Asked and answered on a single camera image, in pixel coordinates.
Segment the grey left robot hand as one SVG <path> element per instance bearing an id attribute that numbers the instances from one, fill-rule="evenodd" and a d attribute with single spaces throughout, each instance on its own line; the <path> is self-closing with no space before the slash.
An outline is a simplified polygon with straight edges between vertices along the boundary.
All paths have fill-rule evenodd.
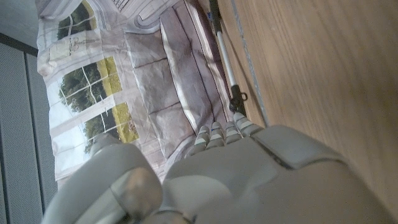
<path id="1" fill-rule="evenodd" d="M 99 135 L 44 223 L 395 223 L 343 157 L 286 126 L 243 114 L 202 127 L 159 180 L 132 144 Z"/>

